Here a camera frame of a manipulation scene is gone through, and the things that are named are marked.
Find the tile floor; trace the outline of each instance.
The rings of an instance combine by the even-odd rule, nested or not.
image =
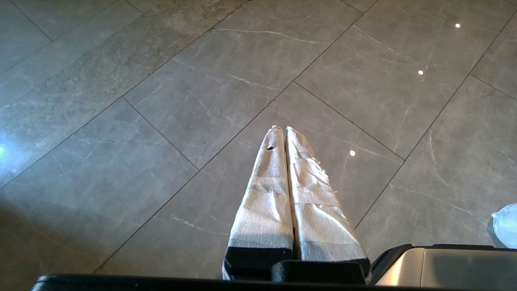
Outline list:
[[[517,202],[516,10],[0,0],[0,288],[220,277],[273,124],[312,142],[371,259],[500,246],[490,214]]]

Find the gray marble tile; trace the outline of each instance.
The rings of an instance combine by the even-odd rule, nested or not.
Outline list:
[[[52,40],[74,29],[116,0],[13,0]]]
[[[469,76],[357,227],[375,259],[405,243],[491,244],[515,203],[517,101]]]
[[[102,44],[140,15],[125,0],[79,25],[63,37],[31,55],[0,75],[0,99],[8,103],[29,92],[48,78],[70,66],[85,52]]]
[[[0,186],[214,26],[241,0],[178,2],[135,19],[16,99],[0,98]],[[175,22],[182,17],[189,25]]]
[[[9,0],[0,1],[0,74],[50,40]]]
[[[253,1],[126,95],[198,168],[360,13],[335,1]]]
[[[517,16],[490,46],[472,75],[517,99]]]
[[[298,81],[406,158],[515,9],[380,0]]]
[[[348,5],[354,7],[355,9],[365,12],[370,8],[377,0],[342,0]]]
[[[352,221],[402,160],[293,83],[210,161],[99,271],[218,278],[235,214],[272,125],[306,135]],[[350,150],[356,152],[350,156]]]
[[[117,101],[0,190],[0,288],[93,272],[196,172]]]

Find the white plastic bag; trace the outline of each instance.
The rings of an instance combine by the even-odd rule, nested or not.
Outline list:
[[[517,203],[504,206],[492,217],[497,238],[509,249],[517,249]]]

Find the floor tile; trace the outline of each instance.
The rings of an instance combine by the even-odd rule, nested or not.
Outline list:
[[[342,0],[348,5],[354,7],[355,9],[365,12],[370,8],[377,0]]]
[[[491,244],[515,203],[517,101],[469,76],[359,224],[371,259],[405,243]]]
[[[380,0],[298,81],[406,158],[515,9]]]
[[[517,99],[517,15],[490,46],[472,75]]]
[[[116,0],[13,0],[52,40],[74,29]]]
[[[240,2],[179,2],[172,10],[143,14],[30,92],[14,100],[0,98],[0,147],[4,149],[0,186],[239,7]],[[181,17],[188,17],[190,24],[174,22]]]
[[[360,13],[336,1],[253,1],[126,95],[198,168]]]
[[[0,0],[0,74],[50,40],[9,0]]]
[[[293,126],[312,143],[352,221],[402,160],[293,83],[166,204],[100,273],[218,278],[262,138]],[[356,152],[350,156],[350,150]]]
[[[11,102],[29,92],[46,79],[70,66],[85,52],[102,44],[140,15],[125,0],[119,0],[106,10],[79,25],[60,39],[31,55],[0,75],[1,102]]]
[[[0,286],[93,272],[196,172],[117,101],[0,190]]]

